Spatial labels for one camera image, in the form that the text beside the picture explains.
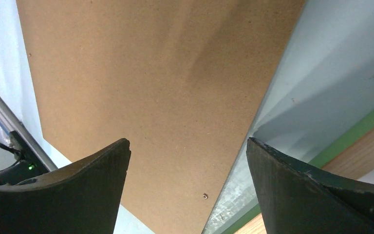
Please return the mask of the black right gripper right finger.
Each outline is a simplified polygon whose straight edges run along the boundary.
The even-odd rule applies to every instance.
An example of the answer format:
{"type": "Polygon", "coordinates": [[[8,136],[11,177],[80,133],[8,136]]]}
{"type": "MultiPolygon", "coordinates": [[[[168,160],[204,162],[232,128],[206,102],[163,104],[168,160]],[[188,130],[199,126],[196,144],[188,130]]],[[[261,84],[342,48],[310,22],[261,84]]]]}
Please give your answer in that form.
{"type": "Polygon", "coordinates": [[[269,234],[374,234],[374,184],[335,175],[247,140],[246,157],[269,234]]]}

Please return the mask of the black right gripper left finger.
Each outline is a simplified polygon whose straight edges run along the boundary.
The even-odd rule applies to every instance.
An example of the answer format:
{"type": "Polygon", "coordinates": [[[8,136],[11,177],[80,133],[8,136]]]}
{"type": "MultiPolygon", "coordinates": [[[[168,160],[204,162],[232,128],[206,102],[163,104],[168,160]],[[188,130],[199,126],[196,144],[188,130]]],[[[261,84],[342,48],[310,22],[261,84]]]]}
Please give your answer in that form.
{"type": "Polygon", "coordinates": [[[55,171],[0,186],[0,234],[111,234],[129,162],[122,138],[55,171]]]}

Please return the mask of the brown cardboard backing board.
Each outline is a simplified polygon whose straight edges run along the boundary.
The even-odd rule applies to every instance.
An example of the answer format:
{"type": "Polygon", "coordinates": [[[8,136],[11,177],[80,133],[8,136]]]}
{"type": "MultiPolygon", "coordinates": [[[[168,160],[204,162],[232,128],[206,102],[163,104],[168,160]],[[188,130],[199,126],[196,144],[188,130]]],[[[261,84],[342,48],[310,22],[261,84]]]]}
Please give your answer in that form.
{"type": "Polygon", "coordinates": [[[122,205],[199,234],[302,0],[19,0],[43,137],[77,161],[120,138],[122,205]]]}

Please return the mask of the wooden picture frame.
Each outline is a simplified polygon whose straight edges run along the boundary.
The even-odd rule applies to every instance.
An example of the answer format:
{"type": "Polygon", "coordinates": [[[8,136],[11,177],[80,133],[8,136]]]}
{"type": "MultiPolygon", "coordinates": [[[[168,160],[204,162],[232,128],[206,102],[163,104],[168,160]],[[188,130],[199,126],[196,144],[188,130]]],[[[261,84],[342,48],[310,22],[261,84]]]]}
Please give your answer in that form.
{"type": "Polygon", "coordinates": [[[308,163],[339,176],[374,182],[374,109],[308,163]]]}

